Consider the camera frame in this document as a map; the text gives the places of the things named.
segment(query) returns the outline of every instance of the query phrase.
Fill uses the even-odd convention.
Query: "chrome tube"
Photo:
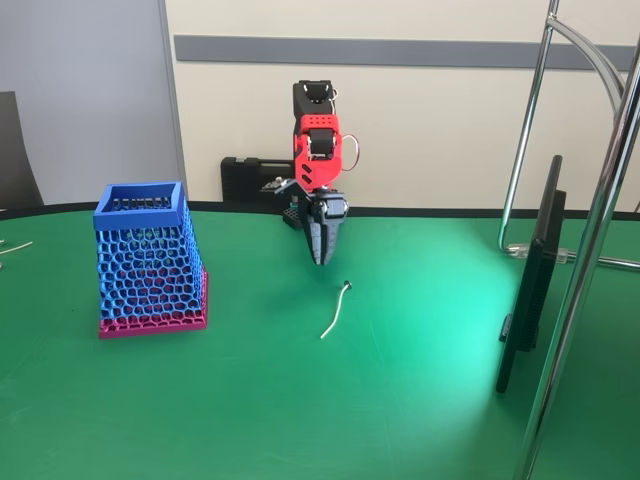
[[[605,57],[598,47],[591,43],[585,36],[573,28],[565,25],[554,17],[547,19],[547,25],[553,28],[560,35],[565,37],[571,43],[573,43],[578,49],[587,57],[589,63],[593,65],[598,75],[602,79],[609,100],[611,101],[611,108],[613,108],[613,115],[618,112],[620,108],[620,97],[624,90],[624,81],[620,76],[620,73],[611,64],[609,59]]]
[[[548,19],[555,18],[556,12],[558,11],[559,2],[560,0],[551,0],[551,2],[549,2],[549,10],[547,12]],[[507,198],[505,199],[504,210],[502,211],[502,220],[500,221],[500,230],[498,231],[498,248],[500,249],[500,251],[505,253],[509,253],[509,250],[505,245],[505,237],[507,234],[507,224],[509,223],[509,218],[511,218],[511,210],[513,210],[513,200],[515,199],[516,189],[518,188],[520,171],[522,170],[522,163],[524,162],[524,154],[527,150],[527,142],[529,141],[529,133],[531,132],[531,125],[533,123],[533,114],[536,111],[536,104],[538,103],[538,95],[540,93],[540,86],[542,85],[544,67],[547,62],[547,55],[549,53],[549,46],[551,45],[552,36],[553,36],[553,28],[545,24],[544,33],[542,34],[542,41],[540,43],[540,51],[538,52],[536,69],[533,74],[531,92],[529,93],[529,101],[527,102],[527,109],[524,114],[524,122],[522,124],[522,130],[520,132],[520,140],[518,141],[518,150],[516,151],[516,159],[513,164],[513,170],[511,171],[511,179],[509,180],[509,189],[507,190]]]
[[[640,41],[527,424],[514,480],[530,479],[640,125]]]
[[[571,251],[567,252],[567,259],[570,262],[575,262],[576,253]],[[598,264],[607,266],[607,267],[618,267],[618,268],[627,268],[631,270],[640,270],[640,262],[636,262],[634,260],[626,260],[624,258],[600,257],[598,259]]]

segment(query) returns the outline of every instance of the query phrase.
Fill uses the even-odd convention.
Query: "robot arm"
[[[344,194],[332,188],[342,172],[342,135],[331,82],[303,80],[294,84],[293,113],[295,179],[278,178],[263,191],[282,193],[291,189],[297,206],[295,212],[285,212],[285,220],[304,230],[315,264],[327,265],[336,248],[340,224],[349,211]]]

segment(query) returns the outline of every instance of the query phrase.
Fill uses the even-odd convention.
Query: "gray stripe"
[[[537,43],[446,42],[175,35],[176,59],[188,62],[381,65],[396,67],[534,68]],[[628,71],[634,47],[599,47]],[[552,45],[547,68],[591,70],[573,45]]]

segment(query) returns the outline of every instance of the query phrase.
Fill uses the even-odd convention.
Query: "pink base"
[[[207,314],[209,303],[209,274],[206,270],[202,272],[202,311],[198,315],[195,312],[192,316],[182,314],[172,315],[169,320],[154,321],[152,317],[129,317],[126,323],[117,323],[113,320],[100,321],[99,338],[133,337],[137,335],[151,335],[155,333],[184,332],[188,330],[204,330],[207,328]]]

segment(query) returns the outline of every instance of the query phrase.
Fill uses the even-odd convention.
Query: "beige wall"
[[[545,0],[325,0],[330,22],[305,19],[291,0],[167,0],[171,35],[538,41]],[[596,43],[632,45],[640,2],[563,0],[559,17]],[[531,70],[239,65],[175,62],[190,198],[220,200],[225,156],[291,157],[291,84],[330,78],[345,133],[362,146],[337,186],[353,205],[498,208]],[[255,81],[260,88],[254,88]],[[588,208],[612,114],[595,73],[548,71],[516,206],[537,208],[551,157],[569,208]],[[345,149],[348,162],[351,152]],[[640,199],[640,154],[618,202]]]

